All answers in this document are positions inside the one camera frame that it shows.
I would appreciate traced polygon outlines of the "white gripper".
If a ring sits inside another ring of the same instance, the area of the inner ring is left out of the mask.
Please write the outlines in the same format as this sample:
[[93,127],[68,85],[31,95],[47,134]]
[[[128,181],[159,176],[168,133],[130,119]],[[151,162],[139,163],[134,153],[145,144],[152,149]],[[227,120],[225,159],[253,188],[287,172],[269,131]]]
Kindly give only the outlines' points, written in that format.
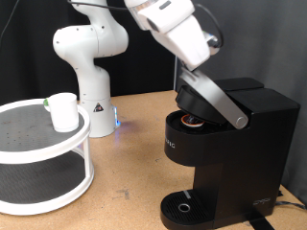
[[183,61],[190,71],[210,57],[209,46],[194,15],[190,15],[166,34],[153,32],[153,38]]

